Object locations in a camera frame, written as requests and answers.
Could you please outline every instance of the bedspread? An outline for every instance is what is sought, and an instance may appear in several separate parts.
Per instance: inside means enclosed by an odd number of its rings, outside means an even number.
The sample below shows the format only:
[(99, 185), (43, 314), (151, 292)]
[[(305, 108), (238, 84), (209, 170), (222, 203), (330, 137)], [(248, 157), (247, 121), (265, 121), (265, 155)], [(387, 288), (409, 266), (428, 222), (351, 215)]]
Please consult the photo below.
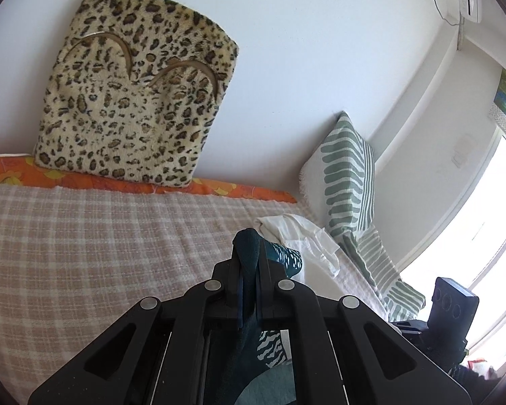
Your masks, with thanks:
[[(0, 185), (0, 380), (31, 392), (139, 299), (181, 296), (257, 217), (302, 203)], [(380, 302), (349, 259), (350, 294)]]

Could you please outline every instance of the silver rivet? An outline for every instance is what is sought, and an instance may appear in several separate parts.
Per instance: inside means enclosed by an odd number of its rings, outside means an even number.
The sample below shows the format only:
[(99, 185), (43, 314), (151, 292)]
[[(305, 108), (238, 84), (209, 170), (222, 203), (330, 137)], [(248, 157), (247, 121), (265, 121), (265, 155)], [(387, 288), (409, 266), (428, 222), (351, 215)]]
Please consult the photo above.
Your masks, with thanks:
[(146, 311), (154, 309), (157, 305), (158, 299), (155, 299), (154, 297), (146, 297), (146, 299), (141, 300), (141, 308), (145, 309)]
[(279, 280), (277, 285), (279, 286), (279, 289), (283, 289), (284, 291), (294, 289), (294, 282), (292, 280)]
[(360, 300), (352, 295), (347, 295), (347, 297), (344, 297), (343, 299), (343, 306), (349, 309), (356, 309), (360, 306)]
[(221, 282), (219, 280), (208, 280), (204, 287), (208, 289), (208, 291), (217, 291), (219, 288), (221, 288)]

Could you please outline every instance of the cable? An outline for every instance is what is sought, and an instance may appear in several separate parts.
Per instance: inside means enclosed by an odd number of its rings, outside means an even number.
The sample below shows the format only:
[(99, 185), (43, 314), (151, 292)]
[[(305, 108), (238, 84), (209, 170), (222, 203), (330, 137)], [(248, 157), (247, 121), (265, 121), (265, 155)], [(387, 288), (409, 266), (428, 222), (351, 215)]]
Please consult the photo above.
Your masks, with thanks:
[(440, 17), (446, 21), (450, 26), (452, 27), (455, 27), (455, 26), (461, 26), (462, 23), (457, 23), (457, 24), (452, 24), (450, 23), (446, 18), (443, 17), (443, 14), (440, 12), (440, 9), (439, 9), (439, 5), (437, 4), (437, 0), (433, 0), (435, 2), (435, 7), (437, 8), (437, 12), (439, 13)]

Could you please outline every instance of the leopard print pillow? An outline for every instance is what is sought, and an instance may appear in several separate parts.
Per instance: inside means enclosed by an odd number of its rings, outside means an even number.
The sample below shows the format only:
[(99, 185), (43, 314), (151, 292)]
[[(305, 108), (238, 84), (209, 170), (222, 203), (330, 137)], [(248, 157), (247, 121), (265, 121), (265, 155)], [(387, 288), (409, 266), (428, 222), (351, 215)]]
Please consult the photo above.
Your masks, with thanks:
[(238, 47), (170, 0), (83, 0), (45, 93), (35, 162), (185, 187)]

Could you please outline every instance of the window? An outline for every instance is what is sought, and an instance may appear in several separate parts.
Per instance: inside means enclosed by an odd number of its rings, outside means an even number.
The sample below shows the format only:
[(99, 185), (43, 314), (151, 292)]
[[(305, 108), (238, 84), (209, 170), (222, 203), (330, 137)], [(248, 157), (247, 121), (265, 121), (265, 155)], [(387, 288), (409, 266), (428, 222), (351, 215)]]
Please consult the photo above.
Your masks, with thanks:
[(501, 138), (475, 189), (448, 226), (403, 272), (428, 297), (438, 276), (451, 277), (480, 297), (467, 335), (471, 359), (498, 369), (506, 362), (506, 139)]

